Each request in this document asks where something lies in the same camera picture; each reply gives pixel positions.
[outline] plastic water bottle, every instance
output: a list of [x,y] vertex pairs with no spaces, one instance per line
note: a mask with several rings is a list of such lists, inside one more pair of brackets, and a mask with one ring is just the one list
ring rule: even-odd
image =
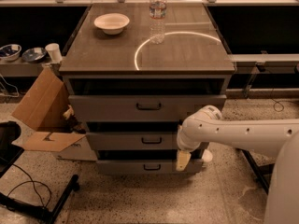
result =
[[165,37],[165,15],[167,0],[149,0],[150,42],[160,44]]

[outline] concrete floor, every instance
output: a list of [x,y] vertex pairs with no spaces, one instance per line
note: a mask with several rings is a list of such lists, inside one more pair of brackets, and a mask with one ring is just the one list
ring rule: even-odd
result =
[[[227,100],[222,114],[226,119],[294,119],[299,118],[297,101],[283,102],[277,112],[274,101],[263,99]],[[17,104],[0,104],[0,121],[10,116]],[[32,133],[22,128],[20,145]],[[263,223],[267,195],[243,153],[234,148],[211,143],[213,161],[196,175],[100,175],[92,161],[56,160],[49,152],[25,151],[15,162],[34,180],[47,184],[52,192],[52,210],[73,174],[79,175],[80,190],[72,192],[56,223]],[[252,154],[259,164],[273,159]],[[28,177],[11,167],[0,179],[0,192],[8,194]],[[36,184],[44,202],[49,193]],[[32,184],[16,189],[11,197],[40,205]],[[1,223],[34,224],[0,206]]]

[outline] white bowl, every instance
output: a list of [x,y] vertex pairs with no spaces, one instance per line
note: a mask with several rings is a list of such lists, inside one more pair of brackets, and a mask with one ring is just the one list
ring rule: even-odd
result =
[[19,58],[21,46],[17,44],[9,44],[0,48],[0,59],[5,61],[15,61]]
[[116,35],[122,32],[123,28],[129,24],[127,16],[120,13],[109,13],[97,17],[94,25],[103,30],[108,35]]

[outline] drawer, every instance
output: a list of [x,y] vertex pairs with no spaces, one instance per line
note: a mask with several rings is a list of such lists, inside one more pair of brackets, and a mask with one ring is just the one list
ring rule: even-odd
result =
[[199,173],[203,161],[191,160],[182,172],[176,170],[172,160],[139,161],[97,161],[99,172],[104,175],[182,174]]
[[179,121],[204,105],[222,108],[225,95],[69,97],[79,121]]
[[177,149],[174,133],[87,133],[93,150]]

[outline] drawer handle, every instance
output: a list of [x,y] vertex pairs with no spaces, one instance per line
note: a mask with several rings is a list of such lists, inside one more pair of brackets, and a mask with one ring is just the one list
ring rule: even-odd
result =
[[140,103],[136,104],[136,108],[138,110],[159,110],[161,109],[162,105],[161,103],[157,105],[141,105]]
[[143,168],[146,171],[158,171],[161,169],[161,164],[144,164]]
[[160,137],[159,140],[146,140],[145,138],[141,138],[141,142],[145,145],[159,145],[162,143],[162,137]]

